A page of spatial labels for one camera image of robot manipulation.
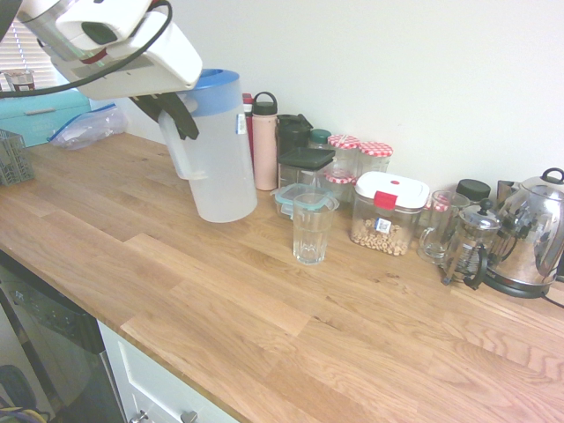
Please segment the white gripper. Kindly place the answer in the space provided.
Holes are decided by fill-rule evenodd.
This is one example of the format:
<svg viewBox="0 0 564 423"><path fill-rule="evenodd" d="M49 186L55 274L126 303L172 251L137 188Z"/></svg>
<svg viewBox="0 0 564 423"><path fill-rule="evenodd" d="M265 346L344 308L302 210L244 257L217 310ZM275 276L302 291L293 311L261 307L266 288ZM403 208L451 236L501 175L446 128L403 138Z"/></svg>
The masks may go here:
<svg viewBox="0 0 564 423"><path fill-rule="evenodd" d="M85 64L79 60L64 61L51 58L56 69L70 82L86 78L103 68L118 63L145 45L166 24L161 11L145 14L139 28L128 40L106 47L107 54L98 62ZM180 139L195 140L197 125L177 93L193 88L202 72L203 62L181 29L173 22L164 33L139 57L121 69L107 74L79 91L93 100L127 98L154 122L164 110L174 121ZM162 94L164 107L158 96Z"/></svg>

